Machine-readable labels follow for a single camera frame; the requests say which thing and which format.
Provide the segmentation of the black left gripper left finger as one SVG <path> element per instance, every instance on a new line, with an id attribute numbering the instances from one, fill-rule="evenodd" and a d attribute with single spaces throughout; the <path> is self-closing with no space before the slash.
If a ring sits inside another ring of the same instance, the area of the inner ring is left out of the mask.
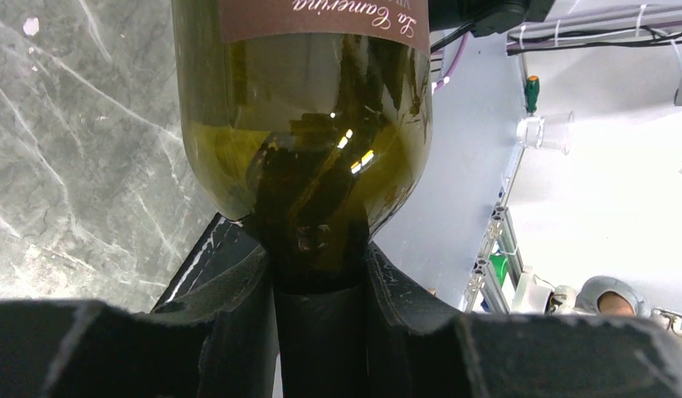
<path id="1" fill-rule="evenodd" d="M 0 397 L 268 397 L 277 354 L 262 249 L 152 313 L 0 301 Z"/>

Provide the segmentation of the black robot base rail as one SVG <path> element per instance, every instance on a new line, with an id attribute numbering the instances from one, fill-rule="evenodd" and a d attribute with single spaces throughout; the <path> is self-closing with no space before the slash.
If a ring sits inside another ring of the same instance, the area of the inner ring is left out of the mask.
<path id="1" fill-rule="evenodd" d="M 253 252 L 258 243 L 242 228 L 216 214 L 156 302 L 153 310 L 229 270 Z"/>

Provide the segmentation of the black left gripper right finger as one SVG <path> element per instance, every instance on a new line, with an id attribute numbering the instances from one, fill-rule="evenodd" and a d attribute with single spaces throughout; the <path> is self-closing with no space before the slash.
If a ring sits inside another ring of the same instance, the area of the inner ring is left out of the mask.
<path id="1" fill-rule="evenodd" d="M 682 397 L 682 343 L 641 318 L 463 313 L 368 247 L 373 397 Z"/>

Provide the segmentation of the dark green wine bottle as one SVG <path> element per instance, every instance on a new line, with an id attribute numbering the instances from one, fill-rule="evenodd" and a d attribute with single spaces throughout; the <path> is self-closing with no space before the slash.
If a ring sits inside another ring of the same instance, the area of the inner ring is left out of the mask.
<path id="1" fill-rule="evenodd" d="M 366 397 L 367 264 L 431 144 L 425 1 L 175 1 L 188 161 L 274 281 L 283 392 Z"/>

